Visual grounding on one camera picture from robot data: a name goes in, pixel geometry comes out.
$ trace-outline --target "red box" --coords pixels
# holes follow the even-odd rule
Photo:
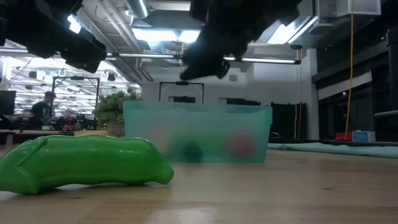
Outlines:
[[[335,133],[336,140],[344,140],[344,141],[352,141],[353,140],[353,133],[347,133],[347,139],[344,139],[345,133]]]

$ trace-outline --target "blue box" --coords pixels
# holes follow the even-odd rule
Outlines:
[[[374,131],[353,131],[353,142],[375,142]]]

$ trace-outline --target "person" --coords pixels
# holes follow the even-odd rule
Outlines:
[[[44,93],[43,101],[33,105],[30,110],[29,129],[40,130],[44,124],[50,121],[50,103],[56,96],[51,91]]]

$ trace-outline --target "green plant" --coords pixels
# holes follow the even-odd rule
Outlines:
[[[123,91],[108,96],[99,96],[99,102],[93,114],[101,124],[115,121],[123,124],[123,102],[128,100],[142,100],[137,92],[130,94]]]

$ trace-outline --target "green pea pod toy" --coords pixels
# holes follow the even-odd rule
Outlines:
[[[68,184],[168,184],[173,176],[155,146],[141,138],[46,136],[0,160],[0,190],[20,194]]]

